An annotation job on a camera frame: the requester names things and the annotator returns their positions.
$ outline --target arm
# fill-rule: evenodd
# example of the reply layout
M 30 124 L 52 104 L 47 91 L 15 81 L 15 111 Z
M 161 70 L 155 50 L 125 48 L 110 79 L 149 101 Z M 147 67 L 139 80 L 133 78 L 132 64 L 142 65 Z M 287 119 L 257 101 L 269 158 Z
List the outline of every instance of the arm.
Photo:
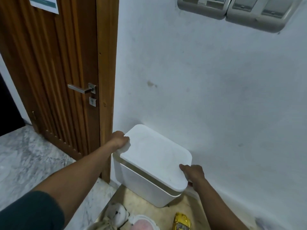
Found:
M 123 132 L 114 132 L 104 146 L 52 174 L 33 191 L 43 191 L 55 199 L 64 212 L 66 226 L 94 186 L 109 156 L 128 140 Z
M 248 230 L 205 179 L 201 166 L 180 165 L 179 167 L 192 181 L 212 230 Z

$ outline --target hand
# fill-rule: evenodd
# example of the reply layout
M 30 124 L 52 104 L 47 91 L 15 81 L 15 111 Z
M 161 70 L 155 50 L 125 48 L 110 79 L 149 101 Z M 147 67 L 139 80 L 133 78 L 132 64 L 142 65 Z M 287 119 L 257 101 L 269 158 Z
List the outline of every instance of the hand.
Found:
M 200 183 L 206 181 L 203 168 L 200 165 L 179 165 L 179 168 L 186 174 L 189 180 L 193 183 L 193 188 L 197 191 Z
M 122 131 L 115 131 L 112 133 L 110 142 L 113 143 L 116 150 L 124 147 L 129 141 L 129 137 L 124 135 L 125 134 Z

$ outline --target marble floor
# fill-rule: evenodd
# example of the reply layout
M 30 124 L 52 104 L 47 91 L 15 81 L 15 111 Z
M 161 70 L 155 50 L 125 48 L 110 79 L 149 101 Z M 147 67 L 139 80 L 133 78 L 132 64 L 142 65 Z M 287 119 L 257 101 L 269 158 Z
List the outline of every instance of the marble floor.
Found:
M 74 159 L 26 125 L 0 137 L 0 210 Z M 100 178 L 65 230 L 84 229 L 93 223 L 115 193 Z

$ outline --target forearm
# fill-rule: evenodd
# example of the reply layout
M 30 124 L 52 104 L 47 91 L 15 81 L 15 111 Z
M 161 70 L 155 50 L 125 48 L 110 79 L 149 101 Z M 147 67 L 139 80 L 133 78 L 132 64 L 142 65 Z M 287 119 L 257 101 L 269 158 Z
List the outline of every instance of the forearm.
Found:
M 90 155 L 49 176 L 33 190 L 44 191 L 57 201 L 64 212 L 67 225 L 115 150 L 116 147 L 109 141 Z
M 206 179 L 199 182 L 197 192 L 212 230 L 248 230 Z

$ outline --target white wall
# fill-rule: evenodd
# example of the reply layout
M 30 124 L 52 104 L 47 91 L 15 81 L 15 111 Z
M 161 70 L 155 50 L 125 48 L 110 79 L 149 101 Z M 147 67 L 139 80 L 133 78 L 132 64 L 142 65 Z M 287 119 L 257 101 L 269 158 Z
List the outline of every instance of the white wall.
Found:
M 306 0 L 280 34 L 120 0 L 114 131 L 144 123 L 219 190 L 306 229 L 306 19 Z
M 11 96 L 17 106 L 17 109 L 19 110 L 19 113 L 21 115 L 21 117 L 28 123 L 31 124 L 31 120 L 25 110 L 25 107 L 20 99 L 20 96 L 17 92 L 17 89 L 13 83 L 13 80 L 10 76 L 9 71 L 7 70 L 7 67 L 3 61 L 2 55 L 0 54 L 0 73 L 3 77 L 3 80 L 7 86 L 7 88 L 9 89 Z

